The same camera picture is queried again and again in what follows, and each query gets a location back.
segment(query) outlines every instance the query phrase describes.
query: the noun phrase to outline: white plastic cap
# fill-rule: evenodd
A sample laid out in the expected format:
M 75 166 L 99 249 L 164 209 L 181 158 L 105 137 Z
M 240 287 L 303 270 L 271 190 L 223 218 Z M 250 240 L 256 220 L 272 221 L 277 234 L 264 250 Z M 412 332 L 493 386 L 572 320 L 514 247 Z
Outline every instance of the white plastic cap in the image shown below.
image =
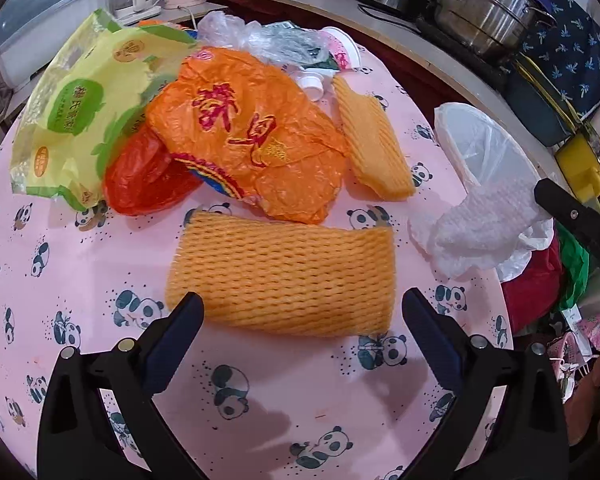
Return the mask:
M 317 101 L 323 96 L 322 78 L 318 74 L 303 72 L 294 79 L 310 101 Z

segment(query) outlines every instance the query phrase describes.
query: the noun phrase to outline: printed red chinese characters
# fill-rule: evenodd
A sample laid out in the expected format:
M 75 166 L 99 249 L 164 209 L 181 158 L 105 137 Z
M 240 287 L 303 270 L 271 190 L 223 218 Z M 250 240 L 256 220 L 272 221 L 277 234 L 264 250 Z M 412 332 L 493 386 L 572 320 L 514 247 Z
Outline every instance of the printed red chinese characters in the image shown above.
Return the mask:
M 212 90 L 198 90 L 198 97 L 193 100 L 192 106 L 200 110 L 198 122 L 203 130 L 210 130 L 216 123 L 216 119 L 220 117 L 224 129 L 231 131 L 229 109 L 233 108 L 236 113 L 238 112 L 234 94 L 234 89 L 229 83 L 215 84 Z
M 255 113 L 251 118 L 246 139 L 229 139 L 229 144 L 243 144 L 251 146 L 251 163 L 257 168 L 266 168 L 267 165 L 262 161 L 259 149 L 267 141 L 267 137 L 276 127 L 276 118 L 273 115 L 267 115 L 260 118 Z

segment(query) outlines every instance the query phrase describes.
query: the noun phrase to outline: green cloth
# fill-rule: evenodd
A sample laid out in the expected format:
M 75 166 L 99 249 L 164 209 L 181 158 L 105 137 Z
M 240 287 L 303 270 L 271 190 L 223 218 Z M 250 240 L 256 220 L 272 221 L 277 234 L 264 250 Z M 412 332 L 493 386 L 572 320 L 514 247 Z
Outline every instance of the green cloth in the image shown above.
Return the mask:
M 576 238 L 560 223 L 556 222 L 560 240 L 560 259 L 565 269 L 565 286 L 558 300 L 558 310 L 566 310 L 577 303 L 587 288 L 589 279 L 589 253 Z

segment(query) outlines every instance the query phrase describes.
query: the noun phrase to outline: orange plastic bag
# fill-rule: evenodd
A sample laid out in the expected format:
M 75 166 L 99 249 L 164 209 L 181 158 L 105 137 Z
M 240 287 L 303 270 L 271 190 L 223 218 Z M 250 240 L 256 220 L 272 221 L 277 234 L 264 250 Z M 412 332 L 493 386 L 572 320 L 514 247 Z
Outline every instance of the orange plastic bag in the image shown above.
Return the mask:
M 181 202 L 202 184 L 173 160 L 164 143 L 142 124 L 106 171 L 103 190 L 109 207 L 123 215 L 144 215 Z
M 280 69 L 245 52 L 188 57 L 146 120 L 173 158 L 273 218 L 320 223 L 340 190 L 342 133 Z

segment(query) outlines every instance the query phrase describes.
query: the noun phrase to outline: yellow container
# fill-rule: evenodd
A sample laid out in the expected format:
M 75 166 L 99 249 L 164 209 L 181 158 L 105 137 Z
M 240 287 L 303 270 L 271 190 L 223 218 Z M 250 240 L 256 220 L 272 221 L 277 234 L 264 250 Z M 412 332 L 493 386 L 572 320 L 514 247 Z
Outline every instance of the yellow container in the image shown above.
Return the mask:
M 600 163 L 584 135 L 571 137 L 555 159 L 576 198 L 583 204 L 595 198 L 600 207 Z

